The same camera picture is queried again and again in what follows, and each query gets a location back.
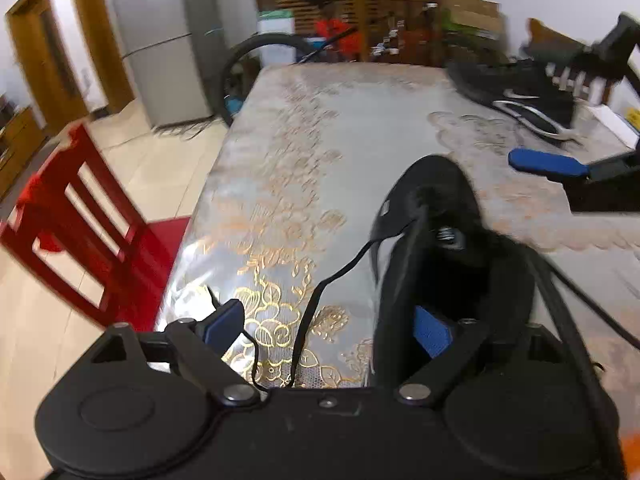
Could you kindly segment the white green box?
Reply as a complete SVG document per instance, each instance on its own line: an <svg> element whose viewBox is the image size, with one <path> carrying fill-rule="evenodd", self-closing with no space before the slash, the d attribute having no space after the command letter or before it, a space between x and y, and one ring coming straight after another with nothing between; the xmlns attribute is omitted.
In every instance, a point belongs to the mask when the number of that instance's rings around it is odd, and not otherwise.
<svg viewBox="0 0 640 480"><path fill-rule="evenodd" d="M269 44L258 48L260 62L263 66L290 65L296 61L296 47L278 42L295 32L294 15L291 10L260 11L258 13L257 31L259 35L276 36Z"/></svg>

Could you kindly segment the silver refrigerator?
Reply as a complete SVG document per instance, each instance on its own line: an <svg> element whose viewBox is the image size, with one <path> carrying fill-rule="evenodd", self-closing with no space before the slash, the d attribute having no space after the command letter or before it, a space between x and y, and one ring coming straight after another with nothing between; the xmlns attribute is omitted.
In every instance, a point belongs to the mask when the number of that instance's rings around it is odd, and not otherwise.
<svg viewBox="0 0 640 480"><path fill-rule="evenodd" d="M217 0L111 0L122 62L153 127L216 115L226 55Z"/></svg>

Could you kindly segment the red wooden chair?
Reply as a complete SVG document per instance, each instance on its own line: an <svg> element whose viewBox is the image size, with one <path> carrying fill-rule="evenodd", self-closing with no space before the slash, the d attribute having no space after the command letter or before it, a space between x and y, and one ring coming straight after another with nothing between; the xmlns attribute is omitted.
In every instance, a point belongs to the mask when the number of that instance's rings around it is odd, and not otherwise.
<svg viewBox="0 0 640 480"><path fill-rule="evenodd" d="M70 129L70 145L29 179L1 244L58 298L103 327L126 322L149 332L189 218L146 221L91 140ZM91 302L40 257L65 252L103 288Z"/></svg>

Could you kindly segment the floral lace tablecloth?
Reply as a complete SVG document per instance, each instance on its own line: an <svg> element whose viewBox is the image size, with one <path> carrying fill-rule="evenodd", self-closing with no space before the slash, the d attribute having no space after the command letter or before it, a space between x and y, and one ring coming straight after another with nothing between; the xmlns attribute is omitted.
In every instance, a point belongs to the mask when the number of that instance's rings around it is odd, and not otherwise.
<svg viewBox="0 0 640 480"><path fill-rule="evenodd" d="M639 218L574 214L559 183L514 170L516 148L580 162L620 154L590 120L552 143L465 99L442 70L310 64L262 70L228 130L183 237L156 325L245 308L226 352L267 386L360 386L411 196L390 190L440 155L470 180L489 229L548 255L627 330L639 328Z"/></svg>

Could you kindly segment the cardboard box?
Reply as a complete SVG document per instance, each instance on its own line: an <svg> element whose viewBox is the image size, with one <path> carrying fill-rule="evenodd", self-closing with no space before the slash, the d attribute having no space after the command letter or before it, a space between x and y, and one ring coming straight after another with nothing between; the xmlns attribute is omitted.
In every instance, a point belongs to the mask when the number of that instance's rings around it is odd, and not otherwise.
<svg viewBox="0 0 640 480"><path fill-rule="evenodd" d="M442 28L492 39L504 33L504 21L498 3L487 0L439 0Z"/></svg>

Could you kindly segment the brown wooden chair right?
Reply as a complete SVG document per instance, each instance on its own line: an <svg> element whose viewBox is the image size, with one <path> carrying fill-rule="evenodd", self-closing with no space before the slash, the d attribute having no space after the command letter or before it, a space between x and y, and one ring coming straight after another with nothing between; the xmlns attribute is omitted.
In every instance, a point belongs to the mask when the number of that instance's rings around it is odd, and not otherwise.
<svg viewBox="0 0 640 480"><path fill-rule="evenodd" d="M589 46L546 26L527 20L529 40L521 51L544 68L552 68L551 80L561 90L590 104L608 104L616 80Z"/></svg>

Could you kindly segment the black bicycle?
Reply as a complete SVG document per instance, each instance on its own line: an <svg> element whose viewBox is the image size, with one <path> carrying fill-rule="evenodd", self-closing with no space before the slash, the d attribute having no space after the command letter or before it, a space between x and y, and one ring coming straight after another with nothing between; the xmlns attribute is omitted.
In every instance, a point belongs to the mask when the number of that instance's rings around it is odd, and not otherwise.
<svg viewBox="0 0 640 480"><path fill-rule="evenodd" d="M360 62L359 36L352 0L256 0L259 11L291 10L293 35L278 42L296 47L293 64L310 62ZM258 48L276 36L256 34L231 48L217 81L216 103L230 126L239 113L257 75L265 66Z"/></svg>

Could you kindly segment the wooden sideboard cabinet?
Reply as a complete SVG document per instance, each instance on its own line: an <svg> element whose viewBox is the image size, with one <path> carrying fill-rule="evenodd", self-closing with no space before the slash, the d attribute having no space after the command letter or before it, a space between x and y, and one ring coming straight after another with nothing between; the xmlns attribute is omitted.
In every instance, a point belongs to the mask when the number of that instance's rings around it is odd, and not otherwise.
<svg viewBox="0 0 640 480"><path fill-rule="evenodd" d="M36 122L30 106L14 115L1 130L0 197L8 194L17 178L48 136Z"/></svg>

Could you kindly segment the black sneaker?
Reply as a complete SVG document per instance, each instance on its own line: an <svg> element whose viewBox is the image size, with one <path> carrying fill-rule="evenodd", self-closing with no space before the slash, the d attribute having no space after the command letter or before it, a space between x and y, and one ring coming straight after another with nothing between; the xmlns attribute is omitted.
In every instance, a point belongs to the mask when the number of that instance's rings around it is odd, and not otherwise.
<svg viewBox="0 0 640 480"><path fill-rule="evenodd" d="M513 346L525 332L534 279L518 244L484 226L463 170L442 155L414 162L372 224L371 270L378 296L372 385L395 388L440 358L469 320L488 344ZM414 309L450 327L454 340L432 359L413 337Z"/></svg>
<svg viewBox="0 0 640 480"><path fill-rule="evenodd" d="M462 96L515 119L537 136L576 140L574 96L558 88L533 60L487 65L451 60L446 72Z"/></svg>

